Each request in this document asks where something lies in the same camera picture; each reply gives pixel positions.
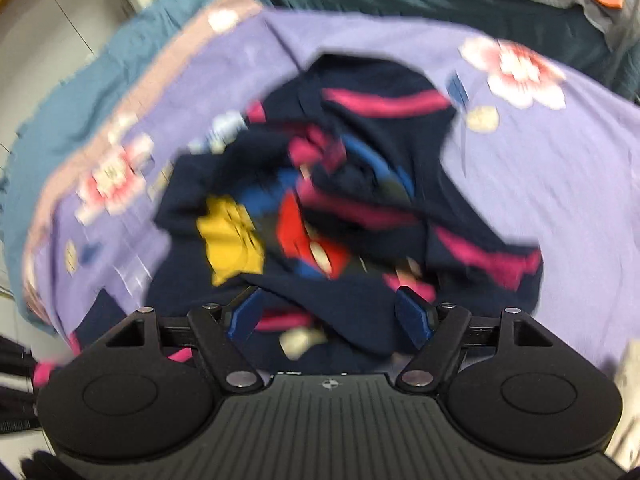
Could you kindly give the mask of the navy cartoon print garment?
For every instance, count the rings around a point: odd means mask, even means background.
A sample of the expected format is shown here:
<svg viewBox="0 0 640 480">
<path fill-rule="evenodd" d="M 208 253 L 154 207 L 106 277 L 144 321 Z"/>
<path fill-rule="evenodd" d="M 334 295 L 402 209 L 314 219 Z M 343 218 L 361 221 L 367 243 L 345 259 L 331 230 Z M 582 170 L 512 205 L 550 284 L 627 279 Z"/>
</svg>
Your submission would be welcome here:
<svg viewBox="0 0 640 480">
<path fill-rule="evenodd" d="M 255 286 L 264 313 L 238 348 L 262 372 L 306 374 L 416 352 L 402 286 L 479 316 L 532 312 L 540 248 L 504 242 L 442 166 L 457 105 L 405 65 L 320 56 L 174 161 L 144 304 L 182 318 Z"/>
</svg>

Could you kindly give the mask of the purple floral bed sheet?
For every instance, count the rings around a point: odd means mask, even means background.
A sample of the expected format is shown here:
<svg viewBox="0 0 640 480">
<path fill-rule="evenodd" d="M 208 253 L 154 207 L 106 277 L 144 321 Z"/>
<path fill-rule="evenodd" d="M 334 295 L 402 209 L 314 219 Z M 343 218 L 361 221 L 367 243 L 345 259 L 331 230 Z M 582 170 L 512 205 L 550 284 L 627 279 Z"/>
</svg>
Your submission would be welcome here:
<svg viewBox="0 0 640 480">
<path fill-rule="evenodd" d="M 639 336 L 638 108 L 574 70 L 551 92 L 509 92 L 498 49 L 423 18 L 213 0 L 44 182 L 23 252 L 29 309 L 65 337 L 99 292 L 134 310 L 168 249 L 152 219 L 177 154 L 320 54 L 360 54 L 465 91 L 442 153 L 448 176 L 505 240 L 540 245 L 537 320 L 616 365 Z"/>
</svg>

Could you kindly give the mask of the white dotted garment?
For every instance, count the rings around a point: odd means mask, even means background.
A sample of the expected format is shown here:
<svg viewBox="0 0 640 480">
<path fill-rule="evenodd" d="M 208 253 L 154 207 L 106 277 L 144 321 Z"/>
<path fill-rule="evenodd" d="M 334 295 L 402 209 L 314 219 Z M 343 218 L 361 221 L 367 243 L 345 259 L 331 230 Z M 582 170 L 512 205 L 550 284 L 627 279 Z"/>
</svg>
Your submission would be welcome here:
<svg viewBox="0 0 640 480">
<path fill-rule="evenodd" d="M 623 469 L 639 466 L 640 356 L 639 341 L 632 340 L 615 375 L 615 385 L 623 400 L 623 413 L 606 455 Z"/>
</svg>

